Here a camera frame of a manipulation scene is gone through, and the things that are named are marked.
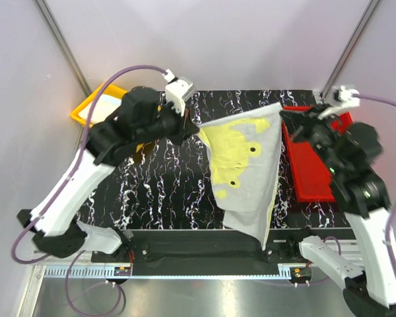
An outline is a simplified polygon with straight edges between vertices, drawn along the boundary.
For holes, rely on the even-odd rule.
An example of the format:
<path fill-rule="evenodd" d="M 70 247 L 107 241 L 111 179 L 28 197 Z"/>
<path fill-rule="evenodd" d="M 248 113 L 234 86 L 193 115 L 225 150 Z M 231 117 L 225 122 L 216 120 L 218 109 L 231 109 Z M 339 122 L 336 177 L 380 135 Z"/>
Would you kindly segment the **pink towel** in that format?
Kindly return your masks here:
<path fill-rule="evenodd" d="M 90 122 L 96 124 L 104 121 L 121 104 L 121 99 L 108 94 L 103 94 L 97 101 Z"/>

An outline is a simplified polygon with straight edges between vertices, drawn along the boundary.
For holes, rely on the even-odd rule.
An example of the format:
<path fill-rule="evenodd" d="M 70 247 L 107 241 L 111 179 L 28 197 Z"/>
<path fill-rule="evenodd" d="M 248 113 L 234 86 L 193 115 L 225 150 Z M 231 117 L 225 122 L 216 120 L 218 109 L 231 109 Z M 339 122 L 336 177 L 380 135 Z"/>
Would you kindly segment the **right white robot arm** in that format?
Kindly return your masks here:
<path fill-rule="evenodd" d="M 295 262 L 316 265 L 340 288 L 355 316 L 396 316 L 396 252 L 391 202 L 384 181 L 371 165 L 382 146 L 374 127 L 356 122 L 343 133 L 333 129 L 339 111 L 323 104 L 309 110 L 282 110 L 294 143 L 308 143 L 331 175 L 331 193 L 351 226 L 363 268 L 326 246 L 310 229 L 301 229 L 286 245 Z"/>

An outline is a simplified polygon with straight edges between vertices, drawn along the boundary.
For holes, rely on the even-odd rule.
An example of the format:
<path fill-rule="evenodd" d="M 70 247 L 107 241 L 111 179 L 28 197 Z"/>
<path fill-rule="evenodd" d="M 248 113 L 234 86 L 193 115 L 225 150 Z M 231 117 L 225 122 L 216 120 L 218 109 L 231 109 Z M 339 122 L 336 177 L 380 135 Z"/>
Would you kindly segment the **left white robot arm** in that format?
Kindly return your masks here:
<path fill-rule="evenodd" d="M 120 98 L 117 108 L 100 107 L 105 118 L 88 132 L 85 149 L 79 149 L 68 171 L 34 209 L 22 209 L 17 218 L 34 233 L 39 251 L 67 258 L 78 251 L 97 251 L 114 261 L 129 255 L 129 239 L 120 230 L 87 225 L 75 214 L 92 191 L 122 162 L 139 152 L 139 146 L 167 138 L 181 145 L 199 132 L 191 122 L 186 102 L 195 87 L 166 85 L 165 99 L 148 87 L 135 87 Z"/>

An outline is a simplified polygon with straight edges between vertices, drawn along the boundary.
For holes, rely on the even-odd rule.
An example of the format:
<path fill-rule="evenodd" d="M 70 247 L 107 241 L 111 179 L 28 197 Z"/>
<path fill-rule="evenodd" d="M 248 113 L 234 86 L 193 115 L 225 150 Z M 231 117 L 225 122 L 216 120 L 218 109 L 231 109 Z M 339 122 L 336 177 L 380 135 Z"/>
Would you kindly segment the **grey towel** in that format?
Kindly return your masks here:
<path fill-rule="evenodd" d="M 211 187 L 223 225 L 266 247 L 277 195 L 282 143 L 280 103 L 204 123 Z"/>

